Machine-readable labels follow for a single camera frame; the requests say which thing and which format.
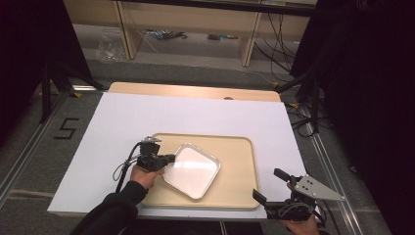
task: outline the gray carpet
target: gray carpet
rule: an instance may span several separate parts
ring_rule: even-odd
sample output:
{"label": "gray carpet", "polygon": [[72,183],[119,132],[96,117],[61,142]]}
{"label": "gray carpet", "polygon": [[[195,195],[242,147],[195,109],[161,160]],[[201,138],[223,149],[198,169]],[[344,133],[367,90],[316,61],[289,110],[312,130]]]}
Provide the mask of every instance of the gray carpet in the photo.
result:
{"label": "gray carpet", "polygon": [[[103,65],[97,61],[88,61],[93,76],[103,84],[110,85],[114,81],[132,81],[144,83],[182,84],[212,87],[233,87],[245,89],[272,90],[270,83],[278,81],[271,73],[262,72],[265,78],[258,74],[246,73],[237,70],[216,70],[207,68],[189,68],[177,66],[156,66],[137,64]],[[282,79],[292,79],[287,75],[279,75]],[[83,83],[74,79],[73,83]],[[282,94],[282,100],[294,102],[296,88]],[[100,93],[83,93],[80,98],[67,97],[65,103],[58,109],[43,140],[35,152],[31,162],[17,182],[14,190],[25,190],[36,193],[46,193],[43,196],[19,194],[15,191],[0,211],[0,234],[69,234],[79,222],[79,218],[58,217],[46,212],[50,203],[50,194],[54,194],[69,166],[71,158],[82,135],[97,107]],[[6,146],[1,150],[0,179],[3,179],[24,147],[31,133],[36,128],[41,114],[40,96],[34,96],[33,103],[28,107],[22,121],[16,127]],[[60,140],[55,137],[68,136],[67,131],[60,130],[65,118],[79,118],[69,120],[66,127],[76,128],[71,139]],[[290,114],[291,121],[299,117]],[[357,174],[348,170],[346,151],[331,128],[328,120],[320,121],[320,137],[326,151],[331,157],[335,170],[346,189],[355,210],[364,234],[391,234],[385,225],[382,215],[373,202],[366,186]],[[309,137],[295,135],[300,153],[308,172],[328,185],[328,181],[321,163],[318,160],[314,146]],[[349,234],[345,221],[335,203],[329,208],[339,226],[341,234]],[[327,229],[331,234],[337,234],[333,220],[327,215]],[[265,235],[289,234],[284,226],[276,221],[262,222]]]}

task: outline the wooden tray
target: wooden tray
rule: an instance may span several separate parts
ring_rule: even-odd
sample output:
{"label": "wooden tray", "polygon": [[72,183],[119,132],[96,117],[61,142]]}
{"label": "wooden tray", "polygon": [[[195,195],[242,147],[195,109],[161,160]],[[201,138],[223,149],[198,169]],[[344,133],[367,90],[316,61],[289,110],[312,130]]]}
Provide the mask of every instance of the wooden tray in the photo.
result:
{"label": "wooden tray", "polygon": [[252,196],[253,189],[258,190],[258,183],[253,144],[248,138],[172,133],[159,133],[154,137],[161,139],[158,143],[161,145],[160,155],[174,154],[181,145],[190,143],[217,158],[220,170],[205,195],[198,200],[158,177],[143,205],[234,209],[254,209],[258,206]]}

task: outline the black pole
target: black pole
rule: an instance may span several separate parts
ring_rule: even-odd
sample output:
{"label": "black pole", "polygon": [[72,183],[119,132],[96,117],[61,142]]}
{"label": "black pole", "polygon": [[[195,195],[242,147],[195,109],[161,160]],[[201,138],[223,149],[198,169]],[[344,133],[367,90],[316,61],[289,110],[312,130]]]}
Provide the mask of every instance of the black pole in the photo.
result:
{"label": "black pole", "polygon": [[46,120],[46,118],[51,113],[51,86],[48,74],[48,63],[45,62],[43,68],[41,69],[42,75],[42,118],[41,123]]}

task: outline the wire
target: wire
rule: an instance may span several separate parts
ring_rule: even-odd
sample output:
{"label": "wire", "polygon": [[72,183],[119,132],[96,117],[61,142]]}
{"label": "wire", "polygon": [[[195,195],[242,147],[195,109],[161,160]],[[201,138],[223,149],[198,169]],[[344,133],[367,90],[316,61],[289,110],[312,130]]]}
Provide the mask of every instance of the wire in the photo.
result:
{"label": "wire", "polygon": [[271,60],[271,62],[277,64],[279,67],[281,67],[284,71],[290,72],[289,69],[287,69],[285,66],[283,66],[281,63],[277,62],[273,57],[269,56],[268,54],[266,54],[264,51],[262,51],[259,46],[256,44],[256,42],[254,42],[254,45],[256,46],[256,48],[264,55],[266,56],[269,60]]}
{"label": "wire", "polygon": [[[269,48],[271,48],[272,50],[274,50],[274,48],[271,46],[271,45],[269,45],[269,43],[266,41],[266,39],[265,38],[263,38],[263,41],[265,42],[265,44],[269,47]],[[280,54],[284,54],[284,52],[282,52],[282,51],[278,51],[278,50],[275,50],[275,52],[278,52],[278,53],[280,53]]]}
{"label": "wire", "polygon": [[339,229],[339,226],[338,226],[338,224],[337,224],[337,222],[335,220],[335,216],[333,215],[332,211],[330,210],[330,208],[327,205],[327,203],[326,203],[325,200],[323,200],[323,203],[324,203],[327,211],[329,212],[330,217],[332,218],[332,221],[333,221],[333,224],[335,225],[335,228],[336,228],[337,233],[340,235],[340,229]]}
{"label": "wire", "polygon": [[288,204],[288,205],[284,206],[283,208],[281,208],[281,209],[278,211],[278,215],[279,215],[280,217],[284,217],[284,215],[285,215],[287,212],[289,212],[289,211],[290,211],[290,210],[292,210],[292,209],[296,209],[296,208],[298,208],[298,207],[304,207],[304,208],[307,208],[307,211],[308,211],[309,213],[312,213],[312,212],[314,211],[314,208],[313,208],[312,206],[308,205],[308,204],[305,204],[305,203],[293,203],[293,204]]}

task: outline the floor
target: floor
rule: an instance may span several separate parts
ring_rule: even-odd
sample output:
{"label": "floor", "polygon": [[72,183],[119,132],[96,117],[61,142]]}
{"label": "floor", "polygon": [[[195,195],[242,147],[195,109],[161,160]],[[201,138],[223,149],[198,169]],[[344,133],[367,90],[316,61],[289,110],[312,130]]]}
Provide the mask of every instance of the floor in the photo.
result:
{"label": "floor", "polygon": [[[241,66],[239,56],[239,48],[237,39],[220,39],[211,40],[207,35],[187,33],[187,38],[174,38],[157,40],[156,38],[146,35],[142,42],[137,57],[131,61],[125,61],[122,56],[114,60],[106,60],[102,56],[105,51],[101,50],[104,46],[103,36],[111,39],[112,45],[120,43],[120,34],[118,28],[107,28],[97,26],[75,25],[75,31],[78,35],[80,45],[83,49],[85,58],[89,60],[93,74],[107,67],[118,67],[121,65],[141,66],[145,69],[150,66],[178,66],[180,68],[190,69],[217,69],[221,71],[232,71],[235,79],[239,77],[241,80],[235,80],[236,83],[242,82],[245,76],[254,79],[254,83],[258,83],[258,87],[263,89],[272,89],[275,84],[283,84],[287,80],[292,79],[288,73],[281,67],[271,64],[269,59],[261,54],[257,47],[254,48],[250,65],[245,68]],[[271,55],[272,46],[275,45],[274,40],[257,39],[258,47]],[[284,42],[287,50],[296,53],[298,48],[297,42]],[[112,51],[112,55],[122,50]],[[288,67],[289,64],[282,56],[276,53],[275,58],[283,66]],[[104,82],[111,82],[111,78],[105,77]],[[281,94],[283,102],[294,103],[297,87],[293,87],[290,91]],[[85,94],[84,102],[99,101],[96,94]],[[54,95],[55,104],[59,103],[60,96]],[[70,100],[69,105],[72,112],[76,110],[76,102]],[[9,141],[0,150],[0,179],[7,177],[7,173],[13,167],[16,159],[27,152],[27,143],[33,143],[31,139],[32,133],[38,128],[41,116],[41,99],[39,91],[33,94],[30,107],[22,117],[19,125],[11,135]],[[321,114],[324,115],[324,106],[322,105]],[[289,117],[292,122],[301,118],[298,112],[307,115],[308,108],[303,106],[302,109],[288,109]],[[77,111],[81,116],[92,116],[88,112]],[[82,128],[87,127],[87,123],[83,123]],[[307,134],[309,126],[302,126],[295,129],[296,138],[299,144],[301,156],[310,175],[320,180],[322,183],[331,187],[342,187],[346,192],[348,203],[352,211],[352,215],[356,217],[350,218],[355,223],[349,222],[344,213],[344,205],[337,203],[329,203],[323,205],[323,208],[330,209],[336,223],[329,215],[327,219],[327,230],[331,234],[391,234],[387,225],[383,221],[376,204],[373,202],[370,193],[367,191],[364,182],[358,177],[358,174],[351,172],[348,167],[346,151],[342,148],[341,142],[338,140],[335,130],[328,119],[322,119],[319,122],[320,133],[313,137],[303,137]],[[35,234],[68,234],[69,231],[79,222],[79,218],[58,217],[54,214],[46,212],[50,203],[53,190],[49,190],[50,185],[59,185],[60,178],[55,174],[58,171],[64,171],[65,167],[70,163],[70,159],[62,157],[54,159],[54,166],[44,168],[46,163],[50,162],[51,153],[56,153],[59,146],[45,146],[46,141],[34,143],[33,146],[40,146],[46,154],[33,154],[34,160],[24,164],[25,171],[21,175],[17,175],[18,182],[13,187],[7,201],[2,205],[0,211],[0,234],[27,234],[35,231]],[[62,155],[70,155],[71,153],[62,153]],[[327,172],[322,163],[329,160],[329,165],[334,169],[333,172]],[[333,184],[328,176],[337,177],[340,184]],[[288,234],[285,228],[275,221],[263,221],[261,223],[263,233],[268,234]]]}

